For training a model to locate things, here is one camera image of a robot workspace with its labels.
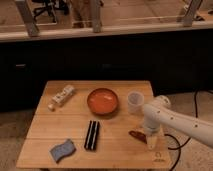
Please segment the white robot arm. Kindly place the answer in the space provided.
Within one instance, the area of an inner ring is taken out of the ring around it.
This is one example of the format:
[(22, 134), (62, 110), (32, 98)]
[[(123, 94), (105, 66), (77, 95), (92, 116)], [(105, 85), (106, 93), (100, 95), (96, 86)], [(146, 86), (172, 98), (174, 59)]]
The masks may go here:
[(143, 129), (147, 136), (157, 133), (163, 124), (213, 148), (213, 123), (175, 112), (170, 106), (170, 100), (163, 95), (143, 105)]

